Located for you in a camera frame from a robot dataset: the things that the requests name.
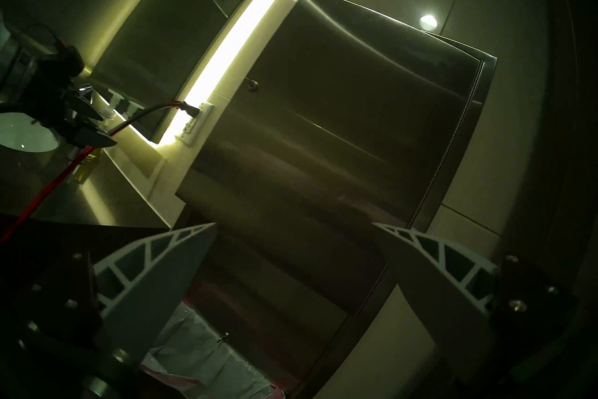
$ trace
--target bottle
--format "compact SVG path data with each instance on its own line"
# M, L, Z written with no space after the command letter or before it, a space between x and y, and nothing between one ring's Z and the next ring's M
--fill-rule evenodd
M73 171L72 176L73 180L77 182L79 185L83 185L85 180L91 175L93 169L100 163L100 158L102 156L102 148L96 148L91 153L87 155L83 162L77 166L77 168Z

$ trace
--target screw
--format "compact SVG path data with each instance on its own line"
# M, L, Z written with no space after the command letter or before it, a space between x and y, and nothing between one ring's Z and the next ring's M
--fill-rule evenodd
M525 302L521 301L520 299L511 299L509 301L509 307L512 308L515 312L525 312L527 310L527 305Z

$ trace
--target red cable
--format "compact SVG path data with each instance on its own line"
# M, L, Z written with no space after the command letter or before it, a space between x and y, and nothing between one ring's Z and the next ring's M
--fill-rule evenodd
M172 107L174 108L178 108L181 106L181 101L168 101L169 103L172 103ZM121 125L118 126L117 128L115 128L112 132L108 133L110 136L114 136L116 135L118 132L120 132L122 129L128 127L128 125ZM23 222L25 222L29 216L31 216L31 214L34 213L35 209L37 209L39 207L39 205L41 204L41 202L46 199L46 197L48 196L48 194L52 193L52 191L61 184L61 182L68 176L68 174L70 174L73 170L75 170L75 168L81 164L83 162L83 159L85 159L87 157L87 155L89 155L89 153L91 153L94 149L94 147L87 147L85 149L83 149L83 151L81 151L81 153L79 154L79 156L77 156L75 158L75 160L73 162L71 162L65 170L63 170L58 177L56 177L54 180L52 180L36 197L35 199L31 202L31 204L29 206L27 206L27 209L25 209L25 211L19 216L19 218L7 229L7 231L4 233L4 235L2 235L2 238L0 238L0 246L2 246L4 243L6 243L6 241L12 236L12 234L15 232L15 230L17 230L17 228L19 228Z

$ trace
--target ceiling light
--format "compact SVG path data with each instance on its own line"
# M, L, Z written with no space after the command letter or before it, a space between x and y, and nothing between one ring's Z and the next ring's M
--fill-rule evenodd
M423 30L432 31L438 26L438 23L434 16L426 15L419 20L419 25Z

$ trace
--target white sink basin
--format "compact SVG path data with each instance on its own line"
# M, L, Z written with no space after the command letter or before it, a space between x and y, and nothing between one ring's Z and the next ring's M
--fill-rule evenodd
M26 152L46 152L58 147L58 141L50 129L22 112L0 114L0 145Z

